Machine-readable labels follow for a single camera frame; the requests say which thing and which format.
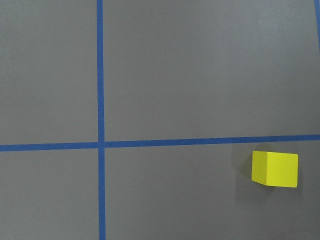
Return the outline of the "yellow cube block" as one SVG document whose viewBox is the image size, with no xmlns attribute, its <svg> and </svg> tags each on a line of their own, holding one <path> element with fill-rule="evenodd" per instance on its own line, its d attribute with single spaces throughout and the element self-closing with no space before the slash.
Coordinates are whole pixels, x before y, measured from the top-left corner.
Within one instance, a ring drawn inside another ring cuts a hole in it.
<svg viewBox="0 0 320 240">
<path fill-rule="evenodd" d="M 253 151 L 251 180 L 264 186 L 296 188 L 299 156 L 296 153 Z"/>
</svg>

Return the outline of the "brown paper table cover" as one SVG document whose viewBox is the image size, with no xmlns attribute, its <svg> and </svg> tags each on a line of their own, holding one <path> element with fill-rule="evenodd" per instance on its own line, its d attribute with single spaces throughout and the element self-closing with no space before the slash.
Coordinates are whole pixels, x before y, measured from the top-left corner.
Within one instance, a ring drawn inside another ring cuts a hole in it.
<svg viewBox="0 0 320 240">
<path fill-rule="evenodd" d="M 106 237 L 317 240 L 320 50 L 312 0 L 103 2 Z M 97 4 L 0 3 L 0 143 L 98 142 Z M 252 152 L 298 155 L 297 187 Z"/>
</svg>

